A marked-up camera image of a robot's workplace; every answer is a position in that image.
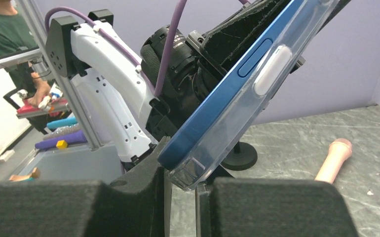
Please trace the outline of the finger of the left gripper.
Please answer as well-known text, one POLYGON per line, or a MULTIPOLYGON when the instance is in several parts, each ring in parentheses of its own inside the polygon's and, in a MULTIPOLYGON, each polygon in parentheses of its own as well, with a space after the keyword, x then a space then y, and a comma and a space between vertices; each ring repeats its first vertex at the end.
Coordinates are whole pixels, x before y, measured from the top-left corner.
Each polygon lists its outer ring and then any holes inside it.
POLYGON ((214 66, 228 71, 289 3, 289 0, 251 3, 207 33, 201 54, 214 66))

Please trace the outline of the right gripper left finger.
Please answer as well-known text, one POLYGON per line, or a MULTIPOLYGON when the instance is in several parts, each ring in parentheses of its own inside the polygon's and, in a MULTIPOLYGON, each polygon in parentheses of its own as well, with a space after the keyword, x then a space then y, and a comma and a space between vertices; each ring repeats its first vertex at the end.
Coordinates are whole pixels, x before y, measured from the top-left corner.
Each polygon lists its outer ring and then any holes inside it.
POLYGON ((110 184, 0 182, 0 237, 166 237, 171 186, 157 158, 169 137, 110 184))

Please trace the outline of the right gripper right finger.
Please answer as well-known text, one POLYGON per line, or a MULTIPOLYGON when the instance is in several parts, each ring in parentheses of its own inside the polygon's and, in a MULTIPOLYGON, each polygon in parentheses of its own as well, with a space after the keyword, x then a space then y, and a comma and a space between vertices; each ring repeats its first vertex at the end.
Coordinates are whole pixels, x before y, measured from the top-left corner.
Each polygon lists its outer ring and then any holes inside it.
POLYGON ((356 237, 339 191, 314 180, 218 177, 196 188, 199 237, 356 237))

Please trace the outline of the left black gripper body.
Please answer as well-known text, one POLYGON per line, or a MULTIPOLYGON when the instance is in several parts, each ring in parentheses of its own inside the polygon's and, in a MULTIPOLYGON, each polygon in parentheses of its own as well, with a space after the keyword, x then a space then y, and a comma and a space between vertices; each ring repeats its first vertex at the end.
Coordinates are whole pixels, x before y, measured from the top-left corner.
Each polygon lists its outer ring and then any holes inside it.
POLYGON ((229 71, 222 25, 199 34, 173 35, 161 93, 151 100, 147 131, 156 139, 173 136, 229 71))

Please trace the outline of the clear transparent phone case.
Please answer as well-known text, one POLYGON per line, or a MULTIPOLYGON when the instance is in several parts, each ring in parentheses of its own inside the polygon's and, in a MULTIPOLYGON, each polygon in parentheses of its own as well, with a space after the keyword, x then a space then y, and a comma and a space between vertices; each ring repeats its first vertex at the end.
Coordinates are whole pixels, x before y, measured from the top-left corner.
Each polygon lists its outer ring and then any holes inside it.
POLYGON ((271 49, 169 180, 189 191, 205 181, 264 110, 311 39, 336 8, 336 0, 303 0, 271 49))

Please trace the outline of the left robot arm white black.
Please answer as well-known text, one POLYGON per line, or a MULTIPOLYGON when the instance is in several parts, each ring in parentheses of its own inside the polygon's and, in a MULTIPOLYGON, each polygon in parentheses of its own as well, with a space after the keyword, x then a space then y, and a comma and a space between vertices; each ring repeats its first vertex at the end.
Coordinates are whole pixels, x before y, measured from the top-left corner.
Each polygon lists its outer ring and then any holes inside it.
POLYGON ((92 11, 79 24, 69 7, 45 16, 46 51, 60 75, 74 81, 82 99, 109 129, 123 162, 132 162, 152 146, 132 129, 139 116, 155 139, 172 136, 223 79, 254 41, 289 4, 287 0, 244 2, 243 7, 199 35, 155 31, 136 54, 113 30, 114 16, 92 11), (59 11, 70 15, 54 18, 59 11))

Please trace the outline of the pink cylinder stick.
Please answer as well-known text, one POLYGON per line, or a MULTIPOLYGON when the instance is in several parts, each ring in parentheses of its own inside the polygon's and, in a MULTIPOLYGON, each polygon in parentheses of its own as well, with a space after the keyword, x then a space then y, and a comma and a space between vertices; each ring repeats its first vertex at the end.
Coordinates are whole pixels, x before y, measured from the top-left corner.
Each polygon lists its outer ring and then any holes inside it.
POLYGON ((319 169, 315 181, 332 184, 336 179, 343 163, 352 155, 352 143, 339 138, 329 145, 328 154, 319 169))

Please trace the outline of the person in green shirt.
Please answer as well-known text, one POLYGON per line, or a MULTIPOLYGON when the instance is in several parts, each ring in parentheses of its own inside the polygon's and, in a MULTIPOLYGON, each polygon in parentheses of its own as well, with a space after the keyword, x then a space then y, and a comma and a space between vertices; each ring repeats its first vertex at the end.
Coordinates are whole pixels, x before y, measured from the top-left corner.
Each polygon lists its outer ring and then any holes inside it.
MULTIPOLYGON (((16 7, 10 0, 0 0, 0 57, 20 51, 21 48, 31 49, 37 43, 30 29, 16 7)), ((43 98, 50 92, 50 85, 37 72, 27 75, 26 71, 19 71, 16 66, 6 69, 14 85, 18 89, 27 90, 31 96, 27 102, 38 107, 43 98)))

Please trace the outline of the aluminium frame profile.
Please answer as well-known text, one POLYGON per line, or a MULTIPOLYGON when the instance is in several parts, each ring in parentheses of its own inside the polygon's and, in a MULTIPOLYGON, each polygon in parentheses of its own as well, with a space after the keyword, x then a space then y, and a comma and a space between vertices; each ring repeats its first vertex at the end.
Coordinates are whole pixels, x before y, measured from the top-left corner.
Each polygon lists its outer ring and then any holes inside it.
POLYGON ((92 151, 99 149, 103 146, 103 144, 99 141, 97 133, 92 128, 91 119, 87 115, 86 107, 77 94, 74 85, 68 78, 61 76, 57 72, 57 66, 51 62, 50 56, 46 53, 45 44, 47 39, 47 32, 45 29, 45 20, 40 10, 38 9, 37 4, 34 0, 17 0, 16 5, 20 9, 20 13, 25 18, 29 29, 35 37, 39 49, 32 52, 18 53, 15 56, 0 60, 0 69, 4 67, 11 67, 18 63, 21 63, 24 59, 33 59, 42 54, 49 66, 53 77, 62 89, 64 96, 68 101, 69 108, 75 115, 78 123, 81 125, 89 148, 92 151))

